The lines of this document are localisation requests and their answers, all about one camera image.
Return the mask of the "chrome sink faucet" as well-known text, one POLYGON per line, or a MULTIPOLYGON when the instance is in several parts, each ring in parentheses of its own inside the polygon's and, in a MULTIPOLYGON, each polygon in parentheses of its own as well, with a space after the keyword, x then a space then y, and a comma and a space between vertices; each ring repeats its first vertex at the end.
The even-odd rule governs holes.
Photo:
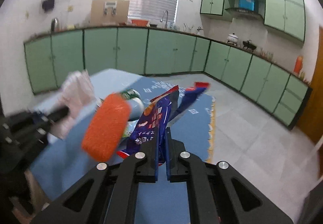
POLYGON ((165 29, 168 28, 168 20, 169 20, 169 12, 168 12, 168 10, 165 10, 161 19, 160 19, 160 22, 164 24, 165 29))

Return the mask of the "blue snack wrapper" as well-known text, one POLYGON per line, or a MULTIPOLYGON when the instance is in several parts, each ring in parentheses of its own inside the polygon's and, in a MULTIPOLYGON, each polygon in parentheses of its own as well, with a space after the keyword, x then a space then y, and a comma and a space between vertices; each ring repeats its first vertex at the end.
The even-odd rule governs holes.
POLYGON ((169 122, 179 118, 203 94, 210 84, 195 82, 194 86, 186 88, 181 102, 179 86, 173 86, 165 93, 150 100, 149 106, 144 110, 136 126, 126 142, 126 148, 117 151, 123 159, 140 151, 143 143, 154 138, 158 139, 158 163, 166 162, 166 126, 169 122))

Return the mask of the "green lower kitchen cabinets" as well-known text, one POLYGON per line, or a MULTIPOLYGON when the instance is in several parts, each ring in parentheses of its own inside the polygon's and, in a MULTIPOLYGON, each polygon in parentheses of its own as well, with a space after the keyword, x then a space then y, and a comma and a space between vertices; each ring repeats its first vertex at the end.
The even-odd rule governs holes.
POLYGON ((24 43, 34 94, 59 88, 73 71, 108 68, 146 76, 203 73, 243 95, 287 128, 310 98, 308 84, 248 49, 149 27, 90 27, 45 33, 24 43))

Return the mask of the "dark hanging towel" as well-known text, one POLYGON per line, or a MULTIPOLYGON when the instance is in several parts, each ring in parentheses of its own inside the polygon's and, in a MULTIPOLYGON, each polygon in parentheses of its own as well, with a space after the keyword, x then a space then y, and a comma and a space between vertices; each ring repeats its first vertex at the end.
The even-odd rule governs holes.
POLYGON ((43 0, 42 9, 45 13, 52 11, 55 7, 55 0, 43 0))

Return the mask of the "red plastic basin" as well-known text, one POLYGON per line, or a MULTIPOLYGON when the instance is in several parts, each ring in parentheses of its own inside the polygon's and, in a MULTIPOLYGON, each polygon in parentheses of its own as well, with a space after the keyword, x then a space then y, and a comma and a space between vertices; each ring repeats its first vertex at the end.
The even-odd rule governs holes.
POLYGON ((149 21, 143 19, 131 19, 131 23, 135 26, 146 27, 149 24, 149 21))

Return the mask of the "black wok pan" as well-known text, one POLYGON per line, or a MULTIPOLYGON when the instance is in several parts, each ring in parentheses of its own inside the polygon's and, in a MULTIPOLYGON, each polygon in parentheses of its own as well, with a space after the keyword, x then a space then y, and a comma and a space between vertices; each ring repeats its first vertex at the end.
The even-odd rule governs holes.
POLYGON ((257 49, 257 46, 254 45, 251 40, 243 41, 243 49, 254 51, 257 49))

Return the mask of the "range hood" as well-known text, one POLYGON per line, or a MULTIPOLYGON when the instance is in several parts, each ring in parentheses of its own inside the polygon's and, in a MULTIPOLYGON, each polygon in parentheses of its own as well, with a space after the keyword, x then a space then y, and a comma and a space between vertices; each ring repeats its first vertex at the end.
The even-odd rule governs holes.
POLYGON ((261 14, 245 8, 227 8, 224 10, 224 12, 228 13, 233 18, 264 20, 261 14))

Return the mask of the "cardboard box on counter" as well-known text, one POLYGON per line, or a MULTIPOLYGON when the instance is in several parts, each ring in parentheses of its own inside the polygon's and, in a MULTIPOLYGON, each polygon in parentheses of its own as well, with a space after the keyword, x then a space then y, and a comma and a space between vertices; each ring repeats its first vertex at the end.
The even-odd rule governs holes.
POLYGON ((129 0, 92 0, 91 26, 118 25, 128 21, 129 0))

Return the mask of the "white cooking pot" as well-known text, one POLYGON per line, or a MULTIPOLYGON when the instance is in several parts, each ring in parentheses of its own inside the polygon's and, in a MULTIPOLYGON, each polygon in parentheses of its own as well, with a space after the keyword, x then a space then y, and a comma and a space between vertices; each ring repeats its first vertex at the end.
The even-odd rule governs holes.
POLYGON ((238 36, 236 36, 234 33, 232 34, 229 34, 228 37, 227 37, 227 43, 228 44, 233 44, 235 46, 238 45, 238 36))

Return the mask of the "orange thermos flask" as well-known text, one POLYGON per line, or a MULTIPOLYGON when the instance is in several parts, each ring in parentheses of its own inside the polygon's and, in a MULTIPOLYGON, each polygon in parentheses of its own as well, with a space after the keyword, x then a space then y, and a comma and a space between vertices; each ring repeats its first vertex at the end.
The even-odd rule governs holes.
POLYGON ((299 76, 299 74, 300 74, 300 72, 302 70, 302 67, 303 67, 303 56, 299 55, 296 58, 296 63, 295 63, 295 66, 294 66, 295 75, 299 76))

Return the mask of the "steel electric kettle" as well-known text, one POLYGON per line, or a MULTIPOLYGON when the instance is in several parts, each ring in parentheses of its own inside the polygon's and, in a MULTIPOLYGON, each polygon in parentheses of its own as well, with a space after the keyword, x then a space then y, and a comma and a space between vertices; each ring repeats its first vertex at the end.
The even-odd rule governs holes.
POLYGON ((51 21, 51 27, 50 27, 50 31, 51 33, 53 32, 59 32, 60 31, 60 21, 58 18, 54 18, 51 21))

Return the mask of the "blue box above hood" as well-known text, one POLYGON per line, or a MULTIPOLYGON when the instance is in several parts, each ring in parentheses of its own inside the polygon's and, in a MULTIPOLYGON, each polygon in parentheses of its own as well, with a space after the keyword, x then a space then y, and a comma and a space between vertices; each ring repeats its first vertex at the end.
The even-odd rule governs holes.
POLYGON ((258 0, 239 0, 239 8, 250 11, 258 11, 258 0))

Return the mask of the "orange foam net sleeve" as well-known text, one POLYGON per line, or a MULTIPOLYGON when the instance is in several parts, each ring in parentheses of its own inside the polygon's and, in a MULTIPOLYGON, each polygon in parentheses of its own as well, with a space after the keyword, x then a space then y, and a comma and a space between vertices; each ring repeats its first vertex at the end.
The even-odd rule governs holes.
POLYGON ((130 113, 131 106, 121 94, 108 95, 90 121, 82 149, 95 161, 108 161, 119 145, 130 113))

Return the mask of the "brown wooden door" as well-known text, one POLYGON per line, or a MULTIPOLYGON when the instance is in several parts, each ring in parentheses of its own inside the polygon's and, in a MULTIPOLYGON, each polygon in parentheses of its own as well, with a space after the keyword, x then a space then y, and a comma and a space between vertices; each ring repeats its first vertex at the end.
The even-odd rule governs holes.
POLYGON ((297 127, 317 144, 322 137, 322 27, 319 28, 318 56, 310 86, 312 92, 297 127))

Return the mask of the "white plastic bottle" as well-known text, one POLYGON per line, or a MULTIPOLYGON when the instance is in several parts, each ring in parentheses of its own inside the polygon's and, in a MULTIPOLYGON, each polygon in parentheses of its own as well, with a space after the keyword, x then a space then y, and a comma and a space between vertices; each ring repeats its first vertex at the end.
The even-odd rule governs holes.
POLYGON ((131 107, 131 113, 128 119, 128 123, 122 135, 122 138, 130 137, 135 129, 136 123, 140 116, 144 112, 145 106, 141 100, 140 94, 134 89, 126 89, 120 92, 121 96, 127 101, 131 107))

